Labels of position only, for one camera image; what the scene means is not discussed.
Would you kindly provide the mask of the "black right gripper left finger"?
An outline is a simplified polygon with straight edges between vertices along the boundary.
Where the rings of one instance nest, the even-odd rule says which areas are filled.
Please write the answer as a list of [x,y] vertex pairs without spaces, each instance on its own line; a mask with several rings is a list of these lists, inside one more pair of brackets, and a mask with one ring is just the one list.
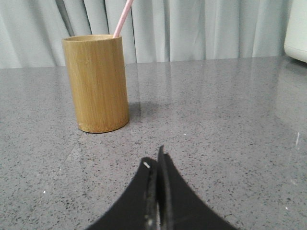
[[89,230],[155,230],[157,228],[157,161],[148,157],[129,186]]

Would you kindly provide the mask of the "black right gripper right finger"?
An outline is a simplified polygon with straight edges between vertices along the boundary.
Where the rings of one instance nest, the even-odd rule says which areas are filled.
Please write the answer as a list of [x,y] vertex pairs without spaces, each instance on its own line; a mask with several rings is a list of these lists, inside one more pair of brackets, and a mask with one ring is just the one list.
[[157,197],[162,230],[233,230],[193,192],[171,157],[159,148]]

